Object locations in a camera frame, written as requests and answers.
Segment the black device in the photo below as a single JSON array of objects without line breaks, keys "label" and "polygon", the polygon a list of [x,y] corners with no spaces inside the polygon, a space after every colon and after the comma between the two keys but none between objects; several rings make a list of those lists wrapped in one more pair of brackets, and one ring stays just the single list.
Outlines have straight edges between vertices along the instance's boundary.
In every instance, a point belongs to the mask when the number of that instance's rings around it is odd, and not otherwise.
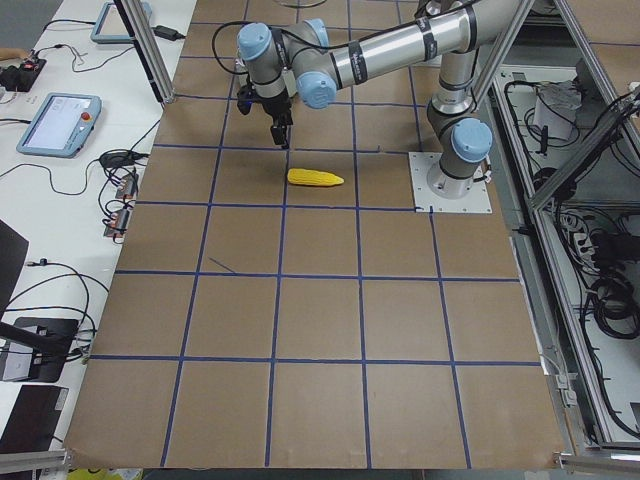
[{"label": "black device", "polygon": [[[0,315],[9,305],[28,247],[25,238],[0,221]],[[66,318],[21,317],[14,325],[0,321],[0,338],[8,340],[0,354],[2,380],[57,382],[77,329],[78,321]]]},{"label": "black device", "polygon": [[43,58],[29,57],[19,67],[7,67],[0,72],[0,85],[10,92],[28,92],[46,63]]},{"label": "black device", "polygon": [[164,25],[158,25],[152,28],[156,37],[164,38],[175,42],[176,40],[182,40],[184,35],[173,28],[165,27]]},{"label": "black device", "polygon": [[22,385],[0,438],[0,454],[48,451],[67,392],[53,385]]}]

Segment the blue tape grid line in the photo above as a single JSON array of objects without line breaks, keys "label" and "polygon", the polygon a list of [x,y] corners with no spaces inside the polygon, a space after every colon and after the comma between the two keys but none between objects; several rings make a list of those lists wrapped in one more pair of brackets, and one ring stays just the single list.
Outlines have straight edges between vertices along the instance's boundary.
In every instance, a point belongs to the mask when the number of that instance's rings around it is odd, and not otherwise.
[{"label": "blue tape grid line", "polygon": [[[249,9],[249,0],[246,0],[245,3],[245,11],[244,11],[244,15],[246,18],[247,15],[247,11]],[[233,92],[233,87],[235,85],[235,78],[231,78],[230,82],[229,82],[229,98],[231,98],[232,92]],[[224,140],[224,135],[227,129],[227,124],[228,124],[228,119],[229,119],[229,107],[231,105],[231,100],[227,100],[227,106],[226,106],[226,110],[225,110],[225,116],[224,116],[224,122],[222,125],[222,131],[220,132],[220,145],[222,145],[223,140]],[[209,202],[210,204],[213,204],[213,195],[215,192],[215,188],[216,188],[216,180],[218,177],[218,169],[220,166],[220,157],[222,155],[222,150],[218,150],[218,157],[217,157],[217,161],[216,161],[216,166],[215,166],[215,170],[213,173],[213,179],[211,181],[211,189],[209,191]],[[207,207],[207,216],[205,218],[205,224],[204,224],[204,228],[202,231],[202,238],[200,240],[200,250],[198,252],[198,263],[197,263],[197,267],[196,267],[196,272],[194,275],[194,279],[193,279],[193,288],[191,291],[191,299],[189,300],[189,309],[187,312],[187,321],[185,322],[185,327],[184,327],[184,332],[182,335],[182,346],[180,349],[180,359],[178,359],[178,368],[176,371],[176,380],[174,383],[174,388],[173,388],[173,396],[171,398],[171,408],[169,410],[169,419],[167,421],[167,430],[165,433],[165,440],[164,440],[164,446],[162,449],[162,458],[160,460],[160,466],[164,467],[166,465],[167,462],[167,456],[169,454],[169,446],[171,444],[171,434],[173,431],[173,421],[175,418],[175,411],[176,411],[176,405],[177,405],[177,401],[178,401],[178,393],[180,391],[180,381],[182,379],[182,367],[184,365],[184,362],[182,360],[182,358],[185,356],[186,350],[187,350],[187,341],[189,339],[189,327],[191,325],[191,319],[193,317],[193,309],[195,308],[195,298],[196,298],[196,292],[198,289],[198,280],[199,280],[199,272],[200,272],[200,268],[202,266],[202,257],[204,255],[204,250],[205,250],[205,246],[206,246],[206,241],[207,241],[207,233],[208,233],[208,229],[209,229],[209,219],[211,217],[211,210],[212,210],[212,206],[209,205]]]},{"label": "blue tape grid line", "polygon": [[351,359],[351,358],[271,358],[271,357],[208,357],[200,355],[118,355],[92,354],[92,360],[128,360],[156,362],[217,362],[217,363],[287,363],[321,365],[429,365],[456,367],[540,367],[540,362],[510,360],[404,360],[404,359]]},{"label": "blue tape grid line", "polygon": [[[351,31],[351,3],[347,2],[347,21],[349,25],[349,40],[353,39]],[[358,133],[356,129],[356,107],[354,87],[351,89],[351,131],[353,146],[353,169],[354,169],[354,186],[355,186],[355,217],[356,217],[356,245],[358,260],[358,305],[360,311],[360,353],[362,358],[362,401],[364,413],[364,448],[367,468],[373,468],[373,460],[371,454],[371,430],[369,427],[369,385],[367,382],[367,348],[365,335],[365,317],[364,317],[364,293],[362,281],[362,231],[360,219],[360,183],[358,178]]]},{"label": "blue tape grid line", "polygon": [[456,360],[453,351],[453,342],[451,340],[451,326],[449,324],[449,315],[447,312],[447,299],[444,291],[444,282],[442,281],[442,268],[440,265],[440,253],[438,251],[438,237],[436,234],[436,224],[433,217],[433,208],[429,211],[429,223],[431,224],[431,235],[433,237],[433,251],[436,258],[436,271],[438,272],[438,284],[440,288],[440,301],[442,303],[442,315],[444,318],[444,326],[447,334],[447,346],[449,348],[449,359],[451,361],[451,374],[453,376],[453,389],[456,396],[456,405],[458,407],[458,419],[460,422],[460,433],[462,435],[462,446],[464,448],[465,461],[467,468],[472,468],[471,453],[469,451],[469,440],[467,438],[467,429],[464,422],[464,412],[462,410],[462,400],[460,398],[460,385],[458,383],[458,372],[456,370]]}]

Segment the black cable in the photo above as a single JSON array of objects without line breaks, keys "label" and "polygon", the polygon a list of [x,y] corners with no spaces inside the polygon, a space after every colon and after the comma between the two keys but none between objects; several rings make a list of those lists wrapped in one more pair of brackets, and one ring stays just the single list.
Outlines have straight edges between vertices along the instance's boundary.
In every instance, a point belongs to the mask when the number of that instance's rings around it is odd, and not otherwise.
[{"label": "black cable", "polygon": [[82,189],[78,192],[64,192],[62,190],[58,190],[55,185],[53,184],[53,171],[49,168],[49,167],[45,167],[44,165],[38,165],[35,163],[20,163],[18,165],[16,165],[15,167],[10,168],[9,170],[0,173],[0,178],[4,177],[5,175],[10,174],[11,172],[21,168],[21,167],[34,167],[34,168],[41,168],[42,170],[46,170],[47,173],[49,174],[49,186],[51,187],[51,190],[54,193],[57,193],[58,195],[66,195],[66,196],[78,196],[78,195],[82,195],[83,193],[85,193],[87,191],[87,188],[89,187],[89,167],[91,165],[93,165],[94,163],[96,163],[98,160],[92,160],[90,161],[86,168],[84,169],[84,187],[82,187]]},{"label": "black cable", "polygon": [[158,126],[158,124],[160,123],[161,119],[158,119],[153,125],[151,125],[151,127],[149,127],[149,130],[147,130],[139,139],[136,143],[134,143],[133,145],[131,145],[131,148],[129,148],[129,151],[133,151],[138,144],[144,140],[145,138],[147,138],[147,136],[151,133],[151,131],[156,128]]},{"label": "black cable", "polygon": [[[82,278],[82,276],[80,275],[80,272],[78,270],[76,270],[74,267],[67,265],[65,263],[60,263],[60,262],[49,262],[46,259],[43,259],[40,261],[40,263],[34,263],[34,264],[27,264],[27,266],[55,266],[55,267],[61,267],[61,268],[65,268],[67,270],[70,270],[71,272],[73,272],[75,274],[75,276],[78,278],[78,280],[80,281],[80,283],[82,284],[82,288],[84,289],[85,292],[85,304],[84,304],[84,310],[82,311],[82,319],[80,320],[80,324],[82,325],[82,323],[85,321],[85,319],[88,318],[88,311],[89,311],[89,304],[91,302],[91,294],[89,292],[89,286],[87,285],[87,282],[85,281],[84,278]],[[96,329],[96,324],[95,322],[90,319],[91,321],[91,326],[93,327],[93,329]]]},{"label": "black cable", "polygon": [[52,23],[60,23],[60,22],[65,22],[65,23],[82,23],[84,25],[95,25],[96,22],[87,22],[85,20],[72,20],[70,18],[59,18],[57,20],[51,20],[47,23],[45,23],[44,27],[42,27],[42,31],[44,32],[49,25],[51,25]]},{"label": "black cable", "polygon": [[21,118],[0,118],[0,122],[26,123],[29,125],[31,120],[23,120]]},{"label": "black cable", "polygon": [[594,367],[594,371],[598,381],[598,388],[600,389],[600,394],[602,395],[605,408],[607,409],[607,412],[609,413],[609,416],[611,417],[613,422],[618,427],[620,427],[624,432],[628,433],[632,437],[640,439],[640,433],[638,433],[636,430],[632,429],[627,424],[625,424],[622,421],[622,419],[618,416],[618,413],[616,412],[616,410],[613,408],[613,405],[611,404],[611,399],[609,398],[607,387],[605,385],[602,364],[600,363],[600,360],[598,359],[598,356],[595,353],[596,350],[593,347],[593,344],[591,343],[591,339],[589,338],[589,334],[587,332],[587,318],[586,318],[587,310],[588,308],[585,302],[585,305],[580,309],[580,317],[579,317],[580,329],[582,330],[582,336],[584,337],[585,345],[587,346],[587,351],[589,352],[589,357]]},{"label": "black cable", "polygon": [[[41,307],[7,308],[5,310],[5,312],[32,312],[34,310],[68,310],[70,312],[84,313],[84,311],[79,309],[79,308],[65,307],[65,306],[62,306],[62,305],[45,305],[45,306],[41,306]],[[93,319],[93,317],[91,317],[91,315],[89,315],[88,313],[86,314],[86,316],[87,316],[87,319],[89,319],[89,323],[91,323],[91,328],[88,331],[89,332],[97,331],[96,323],[95,323],[95,320]]]},{"label": "black cable", "polygon": [[227,68],[224,65],[224,63],[222,63],[222,60],[220,60],[220,55],[218,55],[218,50],[216,49],[216,40],[218,38],[218,35],[220,35],[220,32],[222,32],[226,28],[234,27],[234,26],[245,26],[245,25],[249,25],[251,23],[253,23],[253,22],[247,22],[247,21],[244,21],[244,20],[223,23],[213,33],[213,37],[211,37],[211,51],[213,52],[213,58],[216,60],[216,62],[218,62],[218,65],[220,65],[220,68],[222,68],[225,72],[230,73],[231,75],[248,75],[248,73],[247,72],[236,72],[235,70],[231,70],[231,69]]},{"label": "black cable", "polygon": [[511,114],[511,120],[513,121],[513,126],[515,127],[516,135],[518,136],[518,139],[520,140],[520,145],[522,146],[522,150],[523,150],[525,158],[527,160],[527,171],[529,173],[529,177],[531,179],[533,179],[533,177],[534,177],[533,165],[535,165],[538,168],[538,170],[542,170],[542,167],[536,161],[536,159],[533,158],[533,156],[531,155],[531,152],[529,152],[529,148],[527,147],[527,143],[526,143],[526,141],[524,139],[524,136],[522,135],[522,132],[520,131],[520,125],[518,124],[518,115],[516,113],[516,109],[513,106],[513,103],[511,102],[511,98],[509,96],[509,88],[511,88],[514,85],[522,85],[522,84],[524,84],[526,86],[537,85],[537,84],[532,84],[530,82],[520,82],[518,80],[514,80],[512,82],[508,82],[504,86],[504,96],[505,96],[505,99],[507,101],[507,106],[509,107],[509,113]]},{"label": "black cable", "polygon": [[[527,110],[524,114],[524,126],[527,129],[527,132],[529,133],[529,135],[536,140],[540,146],[542,146],[542,134],[539,131],[536,131],[536,128],[539,128],[536,125],[532,125],[531,119],[534,117],[535,115],[535,107],[530,108],[529,110]],[[561,144],[557,144],[557,143],[548,143],[548,146],[551,148],[567,148],[570,147],[571,145],[574,145],[578,142],[578,140],[580,140],[581,137],[581,133],[580,133],[580,129],[578,128],[577,125],[574,125],[574,128],[572,131],[576,131],[578,132],[578,134],[576,135],[576,137],[573,140],[566,140],[564,141],[564,143]],[[549,140],[564,140],[562,138],[558,138],[558,137],[549,137]]]},{"label": "black cable", "polygon": [[74,73],[85,73],[85,72],[92,72],[94,70],[98,70],[98,69],[104,67],[110,61],[115,60],[116,58],[119,58],[119,57],[123,56],[125,53],[130,52],[131,50],[134,49],[134,47],[129,47],[129,48],[123,50],[122,52],[118,53],[117,55],[114,55],[112,57],[107,58],[101,64],[99,64],[99,65],[97,65],[95,67],[89,67],[89,68],[83,68],[83,69],[78,69],[76,67],[76,65],[77,65],[78,60],[82,60],[82,57],[84,57],[86,55],[86,53],[80,53],[77,48],[75,48],[72,45],[68,45],[66,43],[57,43],[57,44],[55,44],[55,45],[53,45],[51,47],[41,48],[40,50],[38,50],[35,53],[35,55],[36,55],[36,57],[39,57],[40,56],[40,52],[43,52],[45,50],[59,50],[61,48],[69,49],[69,51],[73,55],[73,60],[71,60],[71,70]]}]

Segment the wires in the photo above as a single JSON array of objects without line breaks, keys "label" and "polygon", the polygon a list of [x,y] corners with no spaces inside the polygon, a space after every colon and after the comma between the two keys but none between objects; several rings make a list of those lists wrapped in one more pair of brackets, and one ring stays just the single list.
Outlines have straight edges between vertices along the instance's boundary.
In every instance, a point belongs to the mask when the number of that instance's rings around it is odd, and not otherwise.
[{"label": "wires", "polygon": [[605,408],[618,427],[629,435],[640,438],[640,433],[625,424],[612,405],[607,392],[603,366],[587,328],[589,319],[593,318],[599,330],[609,337],[623,341],[637,339],[640,336],[640,308],[633,298],[633,288],[622,274],[613,269],[597,268],[593,261],[587,259],[590,256],[589,248],[586,251],[579,251],[578,248],[583,239],[590,239],[594,234],[610,230],[615,233],[624,233],[625,219],[635,214],[623,212],[615,218],[597,207],[580,206],[563,209],[562,202],[557,202],[554,210],[554,226],[578,280],[580,295],[578,321]]},{"label": "wires", "polygon": [[220,33],[223,30],[225,30],[225,29],[227,29],[229,27],[245,26],[245,25],[249,25],[251,23],[252,22],[247,22],[247,21],[244,21],[244,20],[223,23],[213,33],[213,37],[211,37],[211,51],[213,52],[213,58],[215,58],[216,62],[218,62],[218,65],[220,65],[220,68],[222,68],[225,72],[230,73],[231,75],[247,75],[247,72],[236,72],[235,70],[231,70],[230,68],[227,68],[224,65],[224,63],[222,63],[222,60],[220,59],[220,55],[218,55],[218,50],[216,49],[216,40],[218,39],[218,35],[220,35]]},{"label": "wires", "polygon": [[35,163],[20,163],[20,164],[16,165],[15,167],[12,167],[9,170],[0,173],[0,179],[3,178],[6,175],[9,175],[11,172],[14,172],[14,171],[16,171],[16,170],[18,170],[19,168],[22,168],[22,167],[40,168],[42,170],[45,170],[49,174],[49,186],[51,187],[51,190],[54,193],[57,193],[58,195],[65,195],[65,196],[69,196],[69,197],[74,197],[74,196],[82,195],[83,193],[85,193],[87,191],[87,188],[89,187],[89,168],[91,167],[91,165],[93,165],[97,161],[98,161],[97,159],[96,160],[92,160],[85,167],[85,169],[84,169],[84,186],[77,192],[65,192],[63,190],[57,189],[56,186],[53,183],[53,171],[49,167],[46,167],[44,165],[38,165],[38,164],[35,164]]},{"label": "wires", "polygon": [[92,72],[94,70],[98,70],[102,67],[104,67],[107,63],[109,63],[112,60],[115,60],[116,58],[119,58],[121,56],[123,56],[125,53],[130,52],[131,50],[134,49],[134,47],[129,47],[125,50],[123,50],[122,52],[118,53],[117,55],[114,55],[112,57],[107,58],[106,60],[104,60],[101,64],[95,66],[95,67],[89,67],[89,68],[84,68],[84,69],[79,69],[77,67],[77,65],[84,65],[84,57],[87,56],[86,53],[80,53],[78,51],[78,49],[72,45],[68,45],[66,43],[57,43],[51,47],[44,47],[41,48],[40,50],[38,50],[35,53],[36,57],[40,56],[40,53],[46,50],[59,50],[61,48],[67,48],[71,54],[73,55],[73,60],[71,60],[71,70],[74,73],[85,73],[85,72]]},{"label": "wires", "polygon": [[311,3],[300,3],[300,0],[298,0],[297,3],[288,3],[283,0],[273,0],[273,1],[278,5],[282,5],[283,7],[288,7],[288,8],[312,8],[312,7],[318,7],[323,3],[326,3],[327,0],[316,0],[316,1],[312,1]]},{"label": "wires", "polygon": [[22,120],[21,118],[0,118],[0,122],[25,123],[29,125],[31,120]]},{"label": "wires", "polygon": [[[78,326],[82,326],[82,324],[85,321],[88,321],[89,324],[91,325],[90,328],[87,329],[81,329],[79,330],[77,333],[78,334],[85,334],[85,333],[89,333],[90,334],[90,338],[82,338],[77,336],[75,338],[76,343],[84,343],[86,345],[78,345],[77,348],[73,349],[67,356],[66,356],[66,361],[74,361],[83,357],[86,357],[88,355],[89,352],[89,348],[90,348],[90,344],[93,340],[93,338],[95,337],[95,334],[97,332],[97,327],[96,327],[96,322],[95,320],[91,317],[91,315],[89,315],[88,310],[89,310],[89,305],[90,305],[90,301],[91,301],[91,294],[90,294],[90,289],[89,289],[89,285],[87,283],[88,280],[92,281],[93,283],[95,283],[96,285],[98,285],[99,287],[101,287],[105,292],[109,292],[109,289],[107,288],[107,286],[102,283],[100,280],[96,279],[95,277],[92,277],[91,275],[86,275],[83,273],[80,273],[77,269],[75,269],[74,267],[64,264],[64,263],[59,263],[59,262],[49,262],[46,258],[42,258],[40,259],[38,262],[28,262],[27,263],[27,267],[47,267],[47,266],[56,266],[56,267],[60,267],[60,268],[64,268],[65,270],[69,270],[71,273],[65,273],[65,274],[60,274],[60,275],[55,275],[53,277],[49,277],[45,280],[42,280],[40,282],[37,282],[33,285],[31,285],[30,287],[24,289],[23,291],[17,293],[16,295],[14,295],[10,300],[8,305],[12,305],[16,300],[18,300],[19,298],[23,297],[24,295],[28,294],[29,292],[32,292],[33,290],[35,290],[36,288],[39,288],[43,285],[46,285],[50,282],[59,280],[59,279],[63,279],[63,278],[68,278],[68,277],[74,277],[77,278],[80,282],[80,284],[82,285],[82,288],[84,290],[84,294],[85,294],[85,301],[84,301],[84,305],[82,308],[77,308],[77,307],[69,307],[69,306],[62,306],[62,305],[45,305],[45,306],[37,306],[37,307],[21,307],[21,308],[7,308],[6,311],[7,312],[28,312],[28,311],[36,311],[36,310],[66,310],[66,311],[72,311],[72,312],[76,312],[76,313],[80,313],[81,317],[79,319],[79,323]],[[58,357],[58,356],[54,356],[54,355],[44,355],[44,357]]]},{"label": "wires", "polygon": [[47,23],[45,23],[44,27],[42,27],[42,31],[44,32],[47,28],[49,28],[50,25],[54,24],[54,23],[81,23],[84,25],[95,25],[96,22],[87,22],[85,20],[72,20],[70,18],[59,18],[57,20],[51,20]]}]

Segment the corn cob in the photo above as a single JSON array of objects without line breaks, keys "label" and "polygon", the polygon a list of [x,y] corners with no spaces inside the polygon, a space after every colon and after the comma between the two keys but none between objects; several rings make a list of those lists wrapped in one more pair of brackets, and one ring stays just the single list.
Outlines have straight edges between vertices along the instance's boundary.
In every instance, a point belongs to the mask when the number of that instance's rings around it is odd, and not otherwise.
[{"label": "corn cob", "polygon": [[333,187],[342,185],[344,179],[330,172],[319,170],[307,170],[304,168],[291,168],[287,173],[287,180],[292,185],[305,185],[308,187]]}]

